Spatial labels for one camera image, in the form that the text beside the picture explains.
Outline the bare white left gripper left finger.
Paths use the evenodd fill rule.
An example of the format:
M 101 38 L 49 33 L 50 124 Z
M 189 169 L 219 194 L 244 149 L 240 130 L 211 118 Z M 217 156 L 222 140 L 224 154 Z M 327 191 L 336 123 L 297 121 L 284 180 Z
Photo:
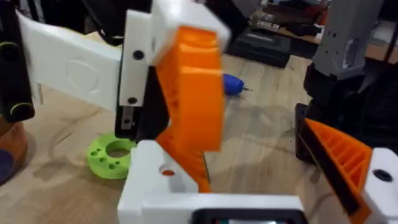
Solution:
M 186 193 L 197 194 L 197 183 L 156 141 L 140 141 L 119 199 L 119 223 L 189 223 L 191 211 L 165 204 Z

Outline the white orange left gripper right finger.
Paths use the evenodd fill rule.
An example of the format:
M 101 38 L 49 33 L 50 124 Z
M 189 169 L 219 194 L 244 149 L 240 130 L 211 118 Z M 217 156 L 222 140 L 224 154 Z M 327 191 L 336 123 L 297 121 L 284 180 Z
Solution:
M 350 223 L 397 223 L 397 154 L 306 118 L 300 140 Z

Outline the finger of the white orange right gripper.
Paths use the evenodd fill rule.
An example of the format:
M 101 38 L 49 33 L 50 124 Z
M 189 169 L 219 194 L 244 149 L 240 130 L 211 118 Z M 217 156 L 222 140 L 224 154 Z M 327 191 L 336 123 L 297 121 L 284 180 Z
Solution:
M 178 151 L 217 151 L 223 128 L 221 54 L 230 30 L 203 4 L 153 1 L 152 58 Z

